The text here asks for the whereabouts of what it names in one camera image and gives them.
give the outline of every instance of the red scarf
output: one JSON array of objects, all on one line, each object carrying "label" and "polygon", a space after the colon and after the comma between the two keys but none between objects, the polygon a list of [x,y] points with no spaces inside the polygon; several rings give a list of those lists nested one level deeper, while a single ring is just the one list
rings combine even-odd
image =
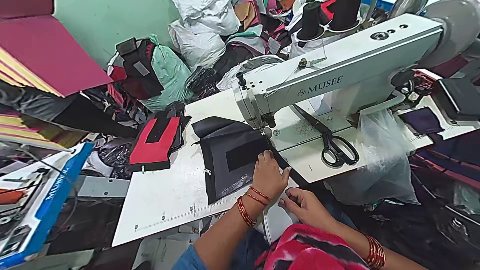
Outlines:
[{"label": "red scarf", "polygon": [[370,269],[342,238],[305,224],[288,227],[255,265],[264,270]]}]

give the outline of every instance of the musee logo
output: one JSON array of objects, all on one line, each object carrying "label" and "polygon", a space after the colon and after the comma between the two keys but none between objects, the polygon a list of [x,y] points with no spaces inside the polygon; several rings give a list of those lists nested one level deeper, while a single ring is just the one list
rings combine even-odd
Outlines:
[{"label": "musee logo", "polygon": [[311,93],[311,92],[315,92],[315,91],[317,91],[317,90],[321,90],[321,89],[323,89],[323,88],[325,88],[325,87],[329,87],[329,86],[338,84],[338,83],[340,83],[340,82],[342,81],[342,78],[343,78],[343,75],[338,76],[338,77],[335,77],[335,78],[330,79],[330,80],[328,80],[328,81],[321,82],[321,83],[315,85],[313,88],[309,87],[309,88],[308,88],[308,91],[305,91],[305,89],[302,89],[302,90],[300,90],[300,91],[298,92],[297,95],[298,95],[299,97],[301,97],[301,96],[303,96],[304,94],[309,94],[309,93]]}]

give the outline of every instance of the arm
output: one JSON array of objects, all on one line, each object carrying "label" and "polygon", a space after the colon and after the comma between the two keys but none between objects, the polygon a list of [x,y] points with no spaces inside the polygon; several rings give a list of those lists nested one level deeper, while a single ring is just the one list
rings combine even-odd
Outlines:
[{"label": "arm", "polygon": [[[273,154],[270,151],[265,151],[258,155],[258,161],[253,172],[252,187],[270,198],[279,197],[287,187],[289,172],[290,170],[287,168],[280,174]],[[251,190],[248,193],[261,199],[264,203],[268,203]],[[256,220],[264,206],[247,195],[242,197],[242,201],[248,215]],[[235,204],[202,237],[195,241],[193,247],[208,269],[227,269],[230,258],[240,240],[245,236],[247,229],[248,225],[240,215],[237,204]]]},{"label": "arm", "polygon": [[[336,221],[312,192],[299,188],[289,188],[285,193],[289,198],[296,198],[298,204],[291,199],[281,199],[280,203],[283,203],[303,223],[342,237],[360,257],[367,258],[370,252],[367,238],[362,233]],[[384,247],[384,251],[385,266],[382,270],[426,270],[414,261],[386,247]]]}]

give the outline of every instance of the green wall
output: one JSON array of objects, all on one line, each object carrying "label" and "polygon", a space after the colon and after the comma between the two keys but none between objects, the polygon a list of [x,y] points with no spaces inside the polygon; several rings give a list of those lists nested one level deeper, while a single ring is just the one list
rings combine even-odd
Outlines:
[{"label": "green wall", "polygon": [[54,16],[102,68],[131,37],[153,33],[172,47],[167,25],[180,18],[171,0],[55,0]]}]

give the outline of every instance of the bangle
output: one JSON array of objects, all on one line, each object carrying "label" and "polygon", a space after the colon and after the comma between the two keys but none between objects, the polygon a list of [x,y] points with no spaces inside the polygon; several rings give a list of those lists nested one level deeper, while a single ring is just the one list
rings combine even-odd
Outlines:
[{"label": "bangle", "polygon": [[379,270],[385,266],[385,251],[382,245],[373,237],[363,233],[370,245],[370,251],[367,257],[367,265],[373,270]]},{"label": "bangle", "polygon": [[250,227],[255,226],[257,222],[253,221],[252,218],[248,215],[247,210],[245,210],[245,206],[243,205],[243,202],[241,200],[241,197],[237,199],[237,205],[239,207],[240,215],[245,221],[245,223],[247,223],[247,225]]},{"label": "bangle", "polygon": [[266,195],[264,195],[262,192],[260,192],[260,191],[258,191],[258,190],[256,190],[256,189],[254,189],[252,186],[250,186],[250,189],[251,189],[251,190],[253,190],[253,191],[254,191],[256,194],[258,194],[258,195],[260,195],[260,196],[264,197],[264,198],[265,198],[265,200],[267,200],[267,201],[271,201],[271,200],[272,200],[272,199],[270,199],[269,197],[267,197]]},{"label": "bangle", "polygon": [[263,206],[267,206],[267,204],[266,204],[266,203],[262,202],[262,201],[261,201],[259,198],[257,198],[257,197],[255,197],[255,196],[253,196],[252,194],[248,194],[248,193],[246,193],[246,192],[245,192],[245,195],[247,195],[248,197],[250,197],[250,198],[252,198],[252,199],[256,200],[256,201],[257,201],[257,202],[259,202],[259,203],[261,203]]}]

